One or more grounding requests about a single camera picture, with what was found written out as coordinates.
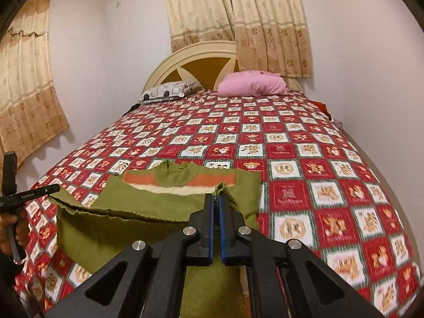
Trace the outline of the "red patchwork teddy bedspread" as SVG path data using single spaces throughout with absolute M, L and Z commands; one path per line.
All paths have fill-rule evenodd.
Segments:
M 212 91 L 143 105 L 67 155 L 38 181 L 82 202 L 110 176 L 168 160 L 257 171 L 258 230 L 303 242 L 386 317 L 401 317 L 419 291 L 403 224 L 364 158 L 300 92 L 223 98 Z M 16 291 L 46 311 L 92 273 L 58 245 L 51 196 L 27 205 L 28 259 Z

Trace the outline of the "cream wooden headboard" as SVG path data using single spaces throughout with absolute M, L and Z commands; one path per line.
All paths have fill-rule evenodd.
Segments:
M 229 74 L 238 70 L 236 42 L 199 42 L 166 58 L 149 76 L 142 93 L 173 81 L 198 81 L 205 90 L 216 91 Z

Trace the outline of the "beige left wall curtain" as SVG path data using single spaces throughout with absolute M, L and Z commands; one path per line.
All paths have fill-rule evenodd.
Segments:
M 49 60 L 50 0 L 28 0 L 1 40 L 1 154 L 17 164 L 70 127 Z

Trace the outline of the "beige window curtain panel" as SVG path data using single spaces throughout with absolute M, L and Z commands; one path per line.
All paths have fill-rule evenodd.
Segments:
M 231 0 L 241 70 L 311 78 L 313 61 L 301 0 Z
M 199 42 L 234 40 L 230 0 L 165 0 L 171 50 Z

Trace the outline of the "beige window curtain right panel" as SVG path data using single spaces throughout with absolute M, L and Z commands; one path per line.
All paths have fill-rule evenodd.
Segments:
M 301 0 L 231 0 L 241 70 L 311 78 L 313 61 Z

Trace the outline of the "green striped knit sweater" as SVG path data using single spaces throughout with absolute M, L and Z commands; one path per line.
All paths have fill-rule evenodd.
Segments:
M 203 167 L 165 160 L 147 170 L 110 176 L 96 199 L 77 201 L 62 189 L 51 196 L 58 207 L 58 245 L 79 266 L 95 273 L 135 240 L 156 243 L 182 230 L 205 196 L 226 190 L 246 224 L 257 229 L 262 176 L 257 171 Z M 181 317 L 248 317 L 246 271 L 216 260 L 189 267 Z

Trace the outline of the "pink pillow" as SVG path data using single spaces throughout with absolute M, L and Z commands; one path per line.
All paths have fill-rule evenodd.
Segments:
M 287 95 L 288 93 L 289 88 L 282 76 L 260 70 L 229 73 L 218 84 L 218 95 L 227 98 Z

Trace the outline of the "dark item beside pillow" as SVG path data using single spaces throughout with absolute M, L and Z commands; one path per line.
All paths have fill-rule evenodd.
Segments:
M 134 104 L 123 116 L 127 115 L 128 113 L 131 113 L 132 111 L 137 110 L 141 106 L 140 103 Z

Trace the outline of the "beige window curtain left panel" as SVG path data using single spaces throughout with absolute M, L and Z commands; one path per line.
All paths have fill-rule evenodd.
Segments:
M 199 42 L 234 40 L 230 0 L 165 0 L 171 50 Z

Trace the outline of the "grey patterned pillow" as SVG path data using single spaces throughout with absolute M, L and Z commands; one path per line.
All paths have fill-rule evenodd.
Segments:
M 200 90 L 203 90 L 203 86 L 196 80 L 163 83 L 144 91 L 140 96 L 139 103 L 147 105 L 179 100 Z

